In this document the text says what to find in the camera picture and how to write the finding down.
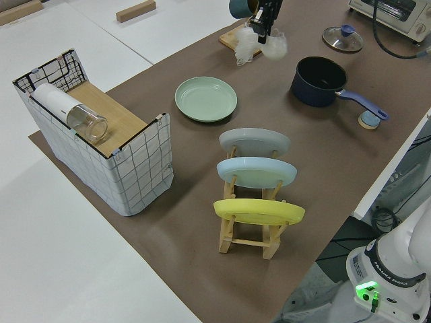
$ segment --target wooden board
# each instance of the wooden board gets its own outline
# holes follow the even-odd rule
[[[239,25],[235,29],[230,30],[229,32],[226,32],[225,34],[222,34],[218,40],[223,44],[235,51],[236,45],[238,45],[238,39],[236,38],[235,34],[239,29],[244,28],[244,24]],[[261,52],[260,49],[256,50],[253,56],[258,55]]]
[[[147,123],[89,81],[81,83],[67,93],[107,119],[107,134],[93,144],[106,157],[147,126]]]
[[[154,0],[147,0],[143,3],[134,5],[133,7],[121,10],[115,15],[119,22],[126,22],[127,20],[133,19],[139,15],[143,15],[151,10],[155,10],[156,2]]]
[[[42,10],[43,6],[40,0],[33,0],[17,7],[0,12],[0,26],[23,18],[31,13]]]

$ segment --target toaster oven knob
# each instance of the toaster oven knob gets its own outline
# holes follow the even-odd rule
[[[426,27],[424,24],[418,24],[416,25],[416,34],[421,34],[422,32],[425,32]]]

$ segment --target toaster oven glass door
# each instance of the toaster oven glass door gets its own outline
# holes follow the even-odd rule
[[[361,0],[374,7],[376,0]],[[378,10],[394,17],[395,19],[405,22],[415,9],[416,2],[412,0],[378,0]]]

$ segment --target blue saucepan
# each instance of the blue saucepan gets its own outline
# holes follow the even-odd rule
[[[291,90],[309,106],[328,106],[336,98],[353,100],[379,119],[389,119],[389,115],[376,104],[360,94],[343,89],[346,82],[347,74],[337,63],[324,57],[306,57],[296,67]]]

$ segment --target toaster oven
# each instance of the toaster oven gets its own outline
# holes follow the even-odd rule
[[[415,42],[431,32],[431,0],[350,0],[350,10],[372,17],[377,4],[376,20]]]

